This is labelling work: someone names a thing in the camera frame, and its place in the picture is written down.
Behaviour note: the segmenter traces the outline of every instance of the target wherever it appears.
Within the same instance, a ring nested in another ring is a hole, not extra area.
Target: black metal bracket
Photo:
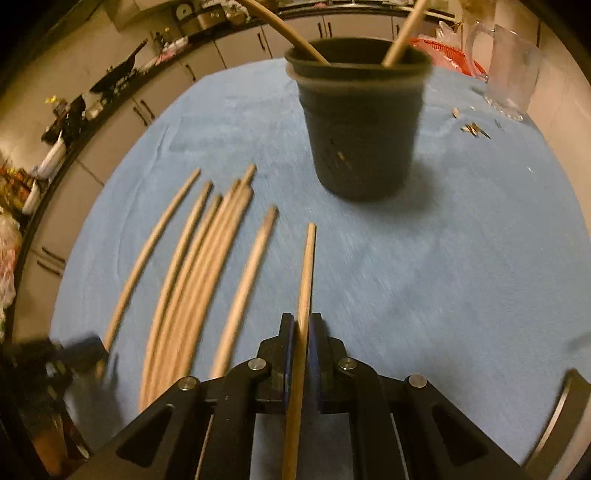
[[[294,326],[284,314],[278,336],[223,378],[179,380],[70,478],[192,479],[204,450],[201,480],[248,480],[256,413],[287,409]]]
[[[319,313],[309,338],[320,411],[349,413],[356,480],[529,479],[422,375],[395,380],[348,357]]]

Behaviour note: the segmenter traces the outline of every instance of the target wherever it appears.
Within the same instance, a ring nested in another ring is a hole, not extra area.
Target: wooden stick
[[[203,246],[200,248],[195,262],[191,265],[191,271],[186,281],[186,289],[183,292],[176,311],[176,321],[174,322],[173,333],[170,335],[170,344],[166,347],[167,355],[163,357],[163,364],[158,379],[155,380],[157,384],[155,390],[152,392],[152,398],[157,398],[161,395],[173,382],[171,379],[174,376],[175,359],[180,352],[185,332],[188,328],[190,311],[193,308],[192,305],[194,305],[192,302],[195,296],[200,293],[200,290],[196,289],[201,283],[200,279],[207,273],[205,265],[208,259],[213,254],[213,250],[219,245],[220,232],[223,231],[226,219],[229,218],[229,212],[232,211],[237,201],[240,186],[240,180],[236,180],[226,193],[213,224],[203,240]]]
[[[398,38],[392,43],[386,52],[386,56],[382,60],[382,67],[385,69],[391,69],[399,62],[400,58],[402,58],[402,54],[408,47],[408,39],[410,38],[410,35],[423,20],[428,3],[429,0],[418,0],[414,4],[413,11],[410,12],[410,15],[402,24]]]
[[[119,301],[117,302],[117,305],[115,306],[115,311],[113,313],[113,316],[111,317],[111,322],[109,323],[109,328],[108,328],[105,338],[103,340],[103,343],[105,345],[105,349],[107,351],[110,351],[111,347],[113,346],[113,342],[115,341],[115,336],[117,335],[117,331],[119,330],[119,325],[121,324],[121,319],[123,318],[123,313],[125,311],[125,307],[127,306],[127,302],[129,301],[129,298],[131,297],[131,293],[133,292],[133,289],[139,279],[139,276],[141,275],[141,273],[144,270],[146,262],[148,261],[150,255],[152,254],[152,251],[154,250],[154,247],[156,246],[156,243],[158,242],[160,236],[164,232],[164,228],[166,227],[166,224],[168,223],[168,221],[170,220],[170,218],[172,217],[173,213],[176,211],[176,209],[178,208],[180,203],[183,201],[185,195],[189,191],[189,188],[191,188],[191,185],[193,184],[193,182],[195,182],[195,180],[197,180],[200,173],[201,173],[201,170],[199,168],[195,169],[195,171],[193,173],[191,173],[191,175],[189,176],[187,181],[184,183],[184,185],[180,188],[180,190],[177,192],[177,194],[174,196],[174,198],[170,202],[170,205],[168,206],[168,208],[166,208],[166,210],[164,211],[164,213],[160,217],[160,220],[158,221],[158,223],[152,229],[150,236],[146,240],[144,247],[142,248],[141,252],[139,253],[138,258],[135,261],[135,265],[134,265],[133,269],[131,270],[131,273],[129,274],[129,278],[127,279],[127,282],[125,282],[125,285],[123,287],[123,291],[119,295]],[[101,364],[97,368],[98,376],[102,376],[103,372],[104,372],[104,364]]]
[[[246,169],[246,172],[244,172],[244,175],[242,176],[240,183],[242,185],[250,185],[252,183],[252,178],[255,176],[255,173],[256,165],[254,163],[251,163]]]
[[[215,252],[215,255],[212,256],[209,264],[204,265],[207,275],[204,278],[202,288],[193,290],[193,298],[197,300],[197,302],[193,301],[193,304],[196,303],[196,307],[194,313],[192,312],[192,309],[188,312],[191,316],[191,322],[189,324],[188,331],[184,335],[183,346],[179,348],[178,355],[176,356],[173,377],[169,378],[169,380],[175,381],[178,378],[189,374],[191,361],[193,359],[197,342],[199,341],[199,335],[201,334],[201,328],[203,326],[207,310],[209,309],[209,305],[212,301],[213,292],[215,290],[220,273],[222,272],[228,251],[232,246],[232,242],[236,232],[238,231],[238,227],[240,226],[244,213],[246,212],[246,208],[251,201],[251,198],[252,188],[247,185],[241,186],[236,208],[232,212],[232,216],[228,222],[227,228],[224,230],[222,239],[220,240],[220,244]]]
[[[252,244],[251,253],[246,261],[244,270],[242,272],[242,278],[236,289],[230,312],[228,313],[228,319],[226,320],[226,326],[222,332],[220,343],[217,347],[216,356],[213,360],[213,366],[209,373],[209,378],[223,377],[228,373],[228,365],[230,364],[230,358],[232,356],[232,348],[236,341],[238,329],[244,311],[246,309],[246,302],[251,294],[252,286],[254,284],[256,274],[261,264],[262,256],[265,253],[267,243],[271,236],[275,219],[277,218],[277,206],[273,205],[267,211],[265,220],[258,233],[254,243]]]
[[[164,278],[162,289],[160,290],[158,303],[156,304],[154,318],[152,319],[150,336],[148,337],[148,343],[146,345],[144,367],[142,370],[142,384],[139,392],[139,405],[143,403],[143,399],[147,393],[148,376],[150,375],[150,372],[154,367],[154,353],[156,348],[156,341],[160,337],[166,305],[168,305],[170,293],[173,289],[174,282],[177,278],[178,269],[180,268],[181,263],[183,262],[185,253],[187,253],[187,247],[189,246],[189,242],[193,235],[193,231],[195,230],[197,222],[201,218],[203,208],[205,207],[205,203],[207,202],[207,197],[209,196],[209,193],[212,191],[212,187],[213,183],[211,181],[208,181],[201,190],[199,197],[197,197],[193,209],[189,213],[189,217],[187,218],[187,222],[185,223],[180,239],[178,240],[177,247],[174,250],[172,259],[170,261],[170,265],[168,266],[168,271],[166,273],[166,277]]]
[[[291,370],[290,403],[287,407],[285,444],[283,450],[282,480],[296,480],[297,456],[300,445],[301,404],[304,397],[304,373],[308,347],[308,317],[312,297],[314,274],[314,247],[316,225],[308,224],[308,237],[301,271],[300,296],[297,306],[297,336],[295,338],[293,367]]]
[[[222,197],[220,195],[216,195],[212,199],[212,204],[207,209],[205,217],[199,225],[197,233],[195,234],[193,242],[191,243],[191,247],[189,248],[187,256],[183,261],[183,266],[181,267],[180,274],[178,275],[178,279],[174,286],[173,295],[170,301],[168,302],[168,307],[166,309],[166,313],[164,316],[162,333],[160,335],[160,338],[158,339],[158,343],[156,346],[154,367],[152,369],[152,372],[150,373],[150,376],[148,377],[148,388],[146,391],[146,396],[143,400],[143,403],[140,404],[141,411],[145,410],[145,408],[158,397],[158,392],[156,392],[158,385],[158,376],[162,369],[163,358],[164,354],[166,353],[167,342],[171,339],[171,331],[173,329],[174,319],[176,318],[178,304],[182,299],[183,291],[185,289],[187,280],[189,279],[191,267],[193,266],[197,254],[199,253],[203,245],[203,240],[206,234],[211,229],[213,220],[215,218],[216,212],[218,211],[218,207],[220,206],[221,202]]]
[[[237,0],[239,4],[246,7],[249,12],[254,12],[261,17],[270,27],[277,30],[283,37],[296,48],[309,53],[312,58],[319,61],[323,65],[330,65],[330,63],[316,50],[309,41],[302,37],[297,30],[286,24],[281,18],[275,15],[268,8],[263,7],[256,0]]]

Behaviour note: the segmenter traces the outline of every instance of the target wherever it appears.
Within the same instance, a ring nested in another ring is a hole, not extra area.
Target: black plastic cup
[[[430,58],[410,47],[385,69],[388,40],[327,38],[312,45],[329,66],[296,48],[285,58],[300,91],[318,179],[349,200],[395,195],[413,158]]]

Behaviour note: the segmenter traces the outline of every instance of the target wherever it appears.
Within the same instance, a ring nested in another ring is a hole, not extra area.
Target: table
[[[425,375],[521,462],[553,411],[564,372],[591,378],[591,251],[579,204],[543,136],[493,111],[475,79],[435,69],[426,84],[414,164],[401,194],[344,202],[317,181],[303,111],[284,60],[206,77],[128,153],[86,219],[51,326],[67,341],[101,335],[152,227],[189,173],[203,174],[171,221],[131,299],[104,384],[72,389],[91,447],[137,414],[142,360],[173,249],[201,186],[218,192],[256,162],[255,197],[209,312],[193,374],[202,380],[264,212],[280,217],[233,363],[295,312],[306,223],[318,225],[312,309],[379,374]],[[462,115],[455,119],[452,109]],[[492,138],[460,130],[476,121]],[[300,471],[350,479],[348,422],[306,400]],[[279,478],[282,423],[258,418],[253,479]]]

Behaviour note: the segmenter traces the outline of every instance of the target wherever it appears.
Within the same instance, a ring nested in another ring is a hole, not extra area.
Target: kitchen cabinet
[[[325,15],[325,32],[332,37],[377,37],[394,39],[389,15],[340,14]]]
[[[319,40],[326,36],[322,15],[318,15],[317,17],[295,18],[293,20],[288,20],[285,23],[294,28],[306,40]],[[265,33],[271,56],[274,59],[285,56],[285,52],[292,47],[291,43],[269,25],[263,25],[262,30]]]
[[[222,56],[213,42],[199,47],[178,62],[192,82],[197,82],[205,75],[211,75],[225,68]]]
[[[175,63],[134,95],[141,115],[148,123],[156,120],[193,83],[181,64]]]
[[[105,184],[146,131],[149,119],[148,113],[141,111],[133,100],[127,101],[93,135],[77,160]]]
[[[61,269],[46,258],[27,254],[14,309],[13,342],[49,334],[61,275]]]
[[[261,27],[253,27],[215,41],[226,68],[271,58]]]
[[[49,252],[48,255],[67,260],[102,187],[75,161],[68,168],[43,213],[33,238],[32,249],[36,252]]]

